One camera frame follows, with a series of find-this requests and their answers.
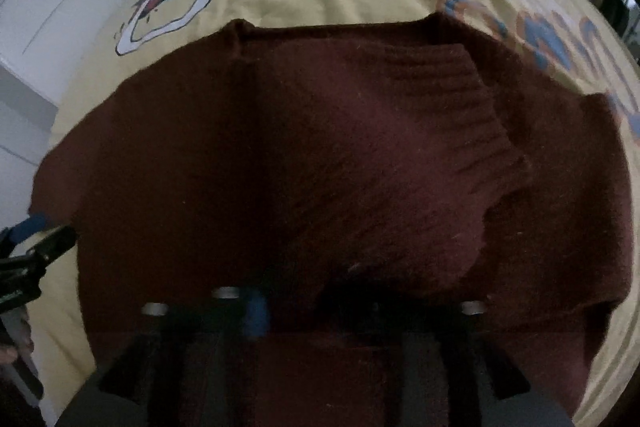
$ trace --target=yellow bedsheet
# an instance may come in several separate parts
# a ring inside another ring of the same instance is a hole
[[[445,10],[516,48],[566,86],[607,92],[620,117],[640,204],[638,73],[626,49],[587,0],[130,0],[114,15],[73,81],[53,127],[52,145],[128,76],[188,42],[243,18],[258,26],[408,21]],[[638,220],[635,225],[638,235]],[[54,264],[43,297],[30,306],[35,360],[59,413],[94,367],[76,291],[75,253]],[[597,425],[640,359],[638,263],[628,299],[614,313],[575,416]]]

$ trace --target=blue strap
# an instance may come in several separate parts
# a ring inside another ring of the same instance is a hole
[[[47,228],[47,218],[44,214],[34,214],[23,222],[15,225],[9,233],[9,241],[14,245],[19,245],[32,235]]]
[[[242,334],[249,340],[257,340],[269,332],[271,317],[267,299],[258,290],[250,290],[242,320]]]

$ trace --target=bed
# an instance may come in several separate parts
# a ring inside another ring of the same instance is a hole
[[[588,0],[129,0],[98,35],[72,81],[52,129],[62,140],[133,73],[171,51],[209,35],[230,20],[284,27],[410,21],[442,10],[489,33],[526,56],[561,84],[583,93],[607,93],[620,122],[640,208],[638,69]],[[638,221],[634,234],[638,237]],[[591,368],[576,425],[599,425],[640,362],[638,242],[634,283],[614,312]],[[94,370],[76,289],[76,252],[55,263],[42,280],[43,296],[29,306],[34,361],[46,390],[46,416],[56,417]]]

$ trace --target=fabric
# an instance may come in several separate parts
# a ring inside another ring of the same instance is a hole
[[[78,155],[93,168],[69,178]],[[66,193],[79,195],[71,212]],[[46,156],[31,210],[79,232],[98,360],[130,340],[146,302],[202,302],[276,266],[276,329],[313,327],[321,291],[356,276],[486,301],[487,327],[572,413],[631,280],[628,171],[606,98],[443,14],[231,23],[90,113]]]
[[[256,345],[254,425],[385,425],[388,363],[375,349],[321,341],[283,335]]]
[[[637,216],[638,70],[623,43],[587,0],[126,0],[105,24],[71,81],[53,126],[52,145],[126,78],[183,45],[218,31],[232,19],[277,28],[410,21],[436,10],[494,36],[570,89],[607,94],[619,120]],[[124,47],[127,38],[134,49]],[[116,52],[117,47],[123,54]],[[182,64],[175,74],[180,76],[192,67]],[[602,421],[640,361],[638,223],[635,219],[634,284],[613,313],[605,342],[591,365],[587,391],[574,417],[580,427],[594,427]],[[41,285],[44,295],[30,304],[36,363],[57,413],[95,367],[79,309],[75,252],[49,269]],[[559,333],[557,340],[569,336]],[[580,340],[572,341],[576,349],[582,349]]]

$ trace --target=knit sweater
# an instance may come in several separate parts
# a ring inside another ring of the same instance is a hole
[[[79,232],[98,360],[146,302],[203,302],[276,267],[276,329],[312,330],[322,290],[350,277],[480,299],[488,330],[572,412],[631,279],[606,98],[443,14],[231,22],[87,115],[43,161],[31,210]]]

